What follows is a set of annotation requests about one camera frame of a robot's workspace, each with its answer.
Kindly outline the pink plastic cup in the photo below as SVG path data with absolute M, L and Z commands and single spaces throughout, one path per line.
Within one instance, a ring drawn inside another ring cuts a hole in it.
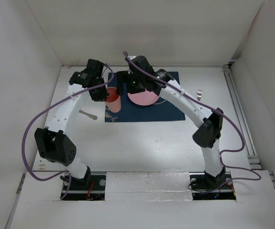
M 108 109 L 117 113 L 121 110 L 121 98 L 117 94 L 117 89 L 115 87 L 108 87 L 107 93 L 109 94 L 107 99 L 104 101 Z

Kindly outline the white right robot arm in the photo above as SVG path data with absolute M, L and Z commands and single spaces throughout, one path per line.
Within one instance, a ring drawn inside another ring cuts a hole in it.
M 219 138 L 223 125 L 223 111 L 217 112 L 199 105 L 197 100 L 184 90 L 174 77 L 164 69 L 155 71 L 145 56 L 129 56 L 124 53 L 129 70 L 117 72 L 117 93 L 123 95 L 124 84 L 127 93 L 153 92 L 167 100 L 187 115 L 197 127 L 194 142 L 201 147 L 207 186 L 215 188 L 222 183 L 225 167 L 219 159 Z

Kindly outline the dark blue cloth placemat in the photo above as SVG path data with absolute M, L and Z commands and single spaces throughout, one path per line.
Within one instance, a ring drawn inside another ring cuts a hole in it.
M 113 113 L 105 108 L 105 122 L 169 122 L 184 121 L 185 114 L 170 102 L 158 98 L 148 106 L 135 104 L 127 94 L 120 97 L 121 109 Z

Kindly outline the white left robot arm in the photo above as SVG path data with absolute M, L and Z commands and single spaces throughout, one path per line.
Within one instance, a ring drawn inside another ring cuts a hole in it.
M 66 101 L 61 103 L 46 127 L 37 128 L 34 134 L 40 157 L 65 166 L 80 189 L 91 184 L 90 168 L 76 156 L 77 147 L 70 135 L 88 95 L 94 102 L 103 102 L 109 95 L 102 77 L 104 66 L 98 60 L 89 59 L 83 71 L 74 72 L 69 80 Z

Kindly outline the aluminium rail front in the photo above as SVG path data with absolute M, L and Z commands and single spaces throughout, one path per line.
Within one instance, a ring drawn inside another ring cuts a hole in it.
M 191 172 L 107 172 L 106 193 L 182 192 Z

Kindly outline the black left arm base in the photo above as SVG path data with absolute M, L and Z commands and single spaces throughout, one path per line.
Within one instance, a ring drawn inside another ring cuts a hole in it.
M 65 201 L 104 201 L 106 187 L 106 172 L 91 172 L 87 169 L 82 179 L 60 176 L 63 181 L 61 200 Z

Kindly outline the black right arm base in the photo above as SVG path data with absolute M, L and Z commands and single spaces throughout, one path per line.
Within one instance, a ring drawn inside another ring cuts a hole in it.
M 232 184 L 222 184 L 231 179 L 230 172 L 225 169 L 218 177 L 211 177 L 205 172 L 192 172 L 189 174 L 190 184 L 188 189 L 192 191 L 192 200 L 236 200 Z

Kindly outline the pink plastic plate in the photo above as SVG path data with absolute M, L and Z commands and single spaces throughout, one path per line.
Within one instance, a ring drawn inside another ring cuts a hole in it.
M 154 104 L 160 97 L 154 92 L 144 91 L 136 94 L 128 93 L 128 98 L 136 105 L 149 106 Z

